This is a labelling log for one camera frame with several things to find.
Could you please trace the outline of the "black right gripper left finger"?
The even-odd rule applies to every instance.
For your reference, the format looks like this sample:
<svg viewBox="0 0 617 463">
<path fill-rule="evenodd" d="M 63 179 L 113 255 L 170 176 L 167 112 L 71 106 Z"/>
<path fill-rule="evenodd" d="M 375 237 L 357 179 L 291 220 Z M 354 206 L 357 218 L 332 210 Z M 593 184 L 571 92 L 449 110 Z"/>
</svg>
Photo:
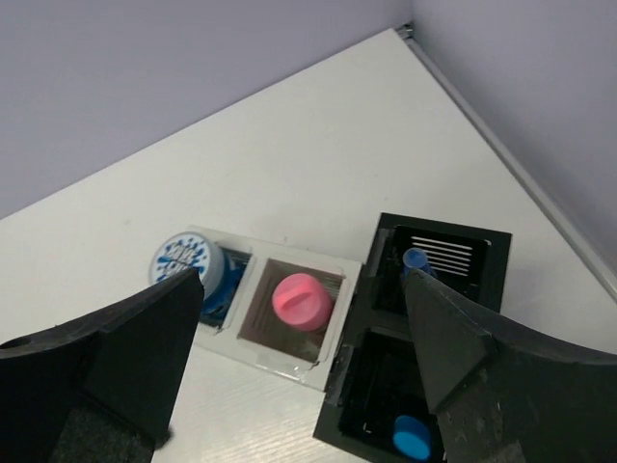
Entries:
<svg viewBox="0 0 617 463">
<path fill-rule="evenodd" d="M 203 287 L 184 270 L 1 345 L 4 462 L 149 462 L 171 416 Z"/>
</svg>

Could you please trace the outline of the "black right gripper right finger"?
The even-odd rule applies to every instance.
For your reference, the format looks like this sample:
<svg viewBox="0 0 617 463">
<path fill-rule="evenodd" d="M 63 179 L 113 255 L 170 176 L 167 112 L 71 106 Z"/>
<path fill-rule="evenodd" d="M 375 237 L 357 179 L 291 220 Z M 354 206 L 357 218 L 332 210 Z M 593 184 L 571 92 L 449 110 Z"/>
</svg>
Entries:
<svg viewBox="0 0 617 463">
<path fill-rule="evenodd" d="M 421 375 L 450 462 L 613 462 L 616 357 L 476 304 L 419 270 L 406 293 L 421 329 L 455 339 Z"/>
</svg>

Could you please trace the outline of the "blue cap black highlighter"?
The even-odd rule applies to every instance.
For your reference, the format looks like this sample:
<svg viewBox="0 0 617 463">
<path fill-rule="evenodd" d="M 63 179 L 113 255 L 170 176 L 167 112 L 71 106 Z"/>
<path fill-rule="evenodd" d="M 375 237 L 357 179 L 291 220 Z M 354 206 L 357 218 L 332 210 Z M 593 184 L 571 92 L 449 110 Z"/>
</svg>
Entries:
<svg viewBox="0 0 617 463">
<path fill-rule="evenodd" d="M 401 453 L 414 460 L 427 461 L 431 457 L 430 431 L 414 417 L 403 415 L 395 419 L 392 441 Z"/>
</svg>

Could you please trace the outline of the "clear blue-cap spray bottle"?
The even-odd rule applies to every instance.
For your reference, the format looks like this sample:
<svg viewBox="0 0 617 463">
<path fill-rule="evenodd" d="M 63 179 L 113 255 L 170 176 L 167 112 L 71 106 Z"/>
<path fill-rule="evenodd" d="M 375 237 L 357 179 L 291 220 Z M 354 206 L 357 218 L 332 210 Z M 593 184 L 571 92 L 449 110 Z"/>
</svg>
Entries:
<svg viewBox="0 0 617 463">
<path fill-rule="evenodd" d="M 420 270 L 433 278 L 437 278 L 437 272 L 429 263 L 426 253 L 417 247 L 407 249 L 402 255 L 401 280 L 405 281 L 412 270 Z"/>
</svg>

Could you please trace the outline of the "pink cap crayon tube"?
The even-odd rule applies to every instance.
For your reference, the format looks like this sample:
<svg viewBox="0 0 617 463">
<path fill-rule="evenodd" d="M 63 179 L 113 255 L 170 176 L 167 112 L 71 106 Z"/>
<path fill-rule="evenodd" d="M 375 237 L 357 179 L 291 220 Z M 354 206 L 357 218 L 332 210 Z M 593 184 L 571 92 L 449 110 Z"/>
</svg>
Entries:
<svg viewBox="0 0 617 463">
<path fill-rule="evenodd" d="M 308 273 L 285 277 L 275 287 L 271 301 L 279 320 L 301 332 L 326 327 L 334 309 L 326 287 Z"/>
</svg>

